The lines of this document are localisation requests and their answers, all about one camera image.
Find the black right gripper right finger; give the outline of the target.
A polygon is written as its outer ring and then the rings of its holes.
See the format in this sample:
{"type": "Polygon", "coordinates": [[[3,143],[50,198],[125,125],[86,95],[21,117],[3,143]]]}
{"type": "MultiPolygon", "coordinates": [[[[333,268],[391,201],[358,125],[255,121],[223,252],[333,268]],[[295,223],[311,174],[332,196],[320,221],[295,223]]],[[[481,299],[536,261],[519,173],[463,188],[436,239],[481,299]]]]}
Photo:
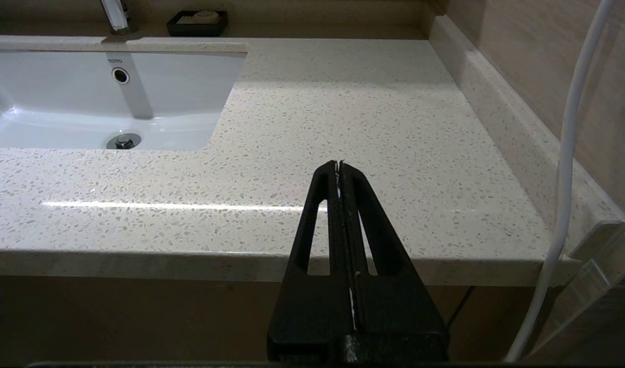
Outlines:
{"type": "Polygon", "coordinates": [[[339,165],[353,288],[344,361],[446,361],[450,334],[366,176],[339,165]]]}

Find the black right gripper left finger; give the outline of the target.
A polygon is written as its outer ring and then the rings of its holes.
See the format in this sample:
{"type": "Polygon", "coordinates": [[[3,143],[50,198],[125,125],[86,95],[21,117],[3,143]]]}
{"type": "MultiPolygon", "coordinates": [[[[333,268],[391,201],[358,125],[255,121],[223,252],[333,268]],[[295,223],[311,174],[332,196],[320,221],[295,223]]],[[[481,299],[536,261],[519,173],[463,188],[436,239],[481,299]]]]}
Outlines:
{"type": "Polygon", "coordinates": [[[266,335],[271,361],[332,361],[339,338],[354,331],[338,166],[331,160],[312,177],[266,335]],[[329,274],[310,275],[310,252],[323,201],[327,202],[329,274]]]}

